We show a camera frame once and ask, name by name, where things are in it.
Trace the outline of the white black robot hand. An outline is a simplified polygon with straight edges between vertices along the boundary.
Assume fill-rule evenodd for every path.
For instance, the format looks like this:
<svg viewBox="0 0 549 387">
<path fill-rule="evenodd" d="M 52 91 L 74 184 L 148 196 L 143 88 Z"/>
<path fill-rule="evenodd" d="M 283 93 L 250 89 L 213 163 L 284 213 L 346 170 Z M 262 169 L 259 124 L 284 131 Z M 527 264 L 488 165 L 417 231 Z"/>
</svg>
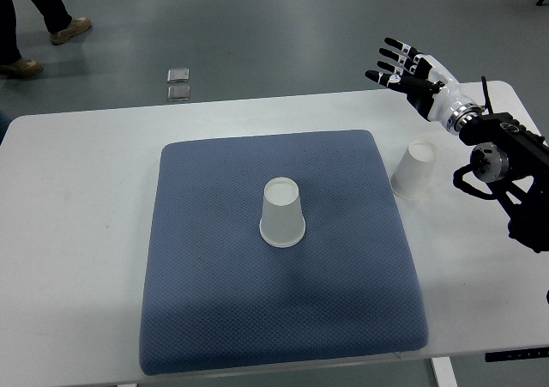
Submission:
<svg viewBox="0 0 549 387">
<path fill-rule="evenodd" d="M 387 37 L 379 49 L 383 60 L 377 70 L 367 70 L 365 77 L 397 93 L 429 122 L 440 123 L 449 133 L 458 134 L 482 108 L 468 98 L 459 81 L 432 55 L 397 39 Z"/>
</svg>

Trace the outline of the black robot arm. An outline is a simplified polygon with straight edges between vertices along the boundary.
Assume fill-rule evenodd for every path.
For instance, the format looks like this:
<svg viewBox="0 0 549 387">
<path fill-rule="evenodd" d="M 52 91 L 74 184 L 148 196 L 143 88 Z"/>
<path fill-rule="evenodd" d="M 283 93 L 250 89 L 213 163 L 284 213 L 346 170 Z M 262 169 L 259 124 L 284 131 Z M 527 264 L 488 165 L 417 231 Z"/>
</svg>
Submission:
<svg viewBox="0 0 549 387">
<path fill-rule="evenodd" d="M 486 78 L 485 105 L 471 106 L 449 120 L 473 148 L 469 163 L 454 172 L 459 190 L 499 202 L 509 216 L 509 237 L 536 253 L 548 250 L 548 147 L 507 112 L 495 113 Z"/>
</svg>

